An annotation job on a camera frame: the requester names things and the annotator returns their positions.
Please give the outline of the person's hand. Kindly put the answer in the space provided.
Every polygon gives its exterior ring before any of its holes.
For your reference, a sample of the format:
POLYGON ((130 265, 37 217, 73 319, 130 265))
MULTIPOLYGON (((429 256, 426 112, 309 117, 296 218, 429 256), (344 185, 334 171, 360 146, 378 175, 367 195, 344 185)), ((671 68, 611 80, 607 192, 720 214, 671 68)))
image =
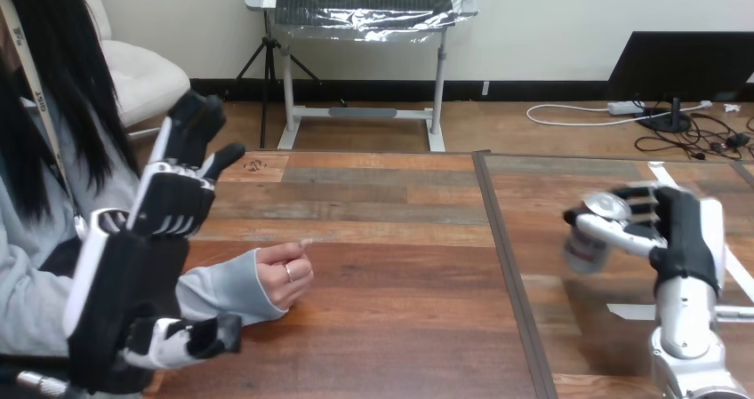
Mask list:
POLYGON ((270 302, 288 310, 310 287, 314 279, 307 250, 309 239, 298 243, 281 243, 256 252, 256 268, 261 286, 270 302))

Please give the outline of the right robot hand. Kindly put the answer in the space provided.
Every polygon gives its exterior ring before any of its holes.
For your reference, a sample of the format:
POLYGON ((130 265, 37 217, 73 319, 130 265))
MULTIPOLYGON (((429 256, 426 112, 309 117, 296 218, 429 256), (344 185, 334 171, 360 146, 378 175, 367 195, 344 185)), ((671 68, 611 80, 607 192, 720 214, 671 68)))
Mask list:
POLYGON ((719 201, 685 188, 635 182, 585 196, 563 213, 563 256, 577 273, 602 271, 613 249, 647 259, 657 285, 676 277, 706 283, 720 297, 725 277, 719 201))

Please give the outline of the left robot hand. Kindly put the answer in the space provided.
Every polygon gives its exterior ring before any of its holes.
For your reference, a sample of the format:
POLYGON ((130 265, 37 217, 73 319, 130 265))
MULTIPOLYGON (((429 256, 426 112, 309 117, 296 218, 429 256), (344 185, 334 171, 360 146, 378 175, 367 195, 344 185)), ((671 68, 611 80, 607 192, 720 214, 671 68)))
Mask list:
POLYGON ((245 151, 207 153, 225 123, 219 98, 186 93, 164 120, 132 207, 91 215, 63 316, 72 388, 137 393, 158 370, 240 351, 239 316, 186 318, 176 294, 216 181, 245 151))

